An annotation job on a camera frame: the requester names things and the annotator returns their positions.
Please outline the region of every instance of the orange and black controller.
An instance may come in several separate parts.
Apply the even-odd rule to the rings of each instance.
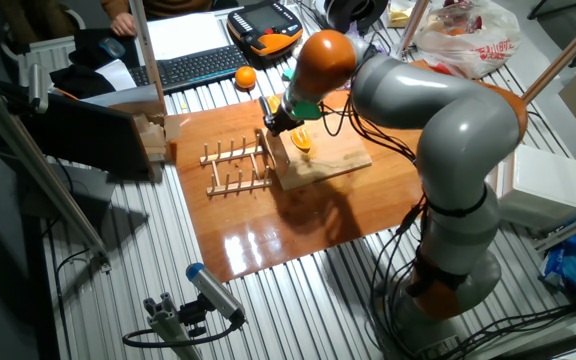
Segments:
[[[245,47],[263,57],[283,54],[303,33],[299,19],[285,6],[272,2],[231,12],[228,29]]]

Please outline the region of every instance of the person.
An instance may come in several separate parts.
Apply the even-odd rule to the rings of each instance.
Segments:
[[[212,5],[211,0],[143,0],[143,3],[148,20],[208,11]],[[101,0],[101,6],[112,20],[112,32],[118,36],[137,34],[128,0]]]

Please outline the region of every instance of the black cloth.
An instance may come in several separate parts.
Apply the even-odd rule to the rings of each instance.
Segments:
[[[50,73],[55,87],[85,99],[115,91],[115,88],[101,74],[81,65],[70,65],[69,68]]]
[[[139,67],[139,57],[135,46],[135,38],[132,36],[119,37],[110,29],[86,29],[75,33],[75,48],[77,55],[69,56],[71,61],[78,65],[84,65],[91,69],[98,69],[114,60],[99,47],[99,41],[103,38],[111,37],[126,49],[124,56],[120,58],[131,69]]]

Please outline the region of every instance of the orange fruit on table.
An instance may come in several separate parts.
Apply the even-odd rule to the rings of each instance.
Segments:
[[[255,86],[257,74],[250,66],[242,66],[235,73],[235,84],[242,89],[250,89]]]

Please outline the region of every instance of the orange slice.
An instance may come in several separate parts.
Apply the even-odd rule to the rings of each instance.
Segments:
[[[290,134],[290,138],[292,139],[292,143],[295,144],[299,150],[303,152],[308,152],[310,150],[310,146],[312,145],[310,142],[310,136],[308,135],[308,131],[303,127],[293,130]]]
[[[281,105],[281,100],[276,95],[271,95],[268,97],[268,105],[270,105],[270,112],[276,113],[277,109],[279,109],[279,105]]]

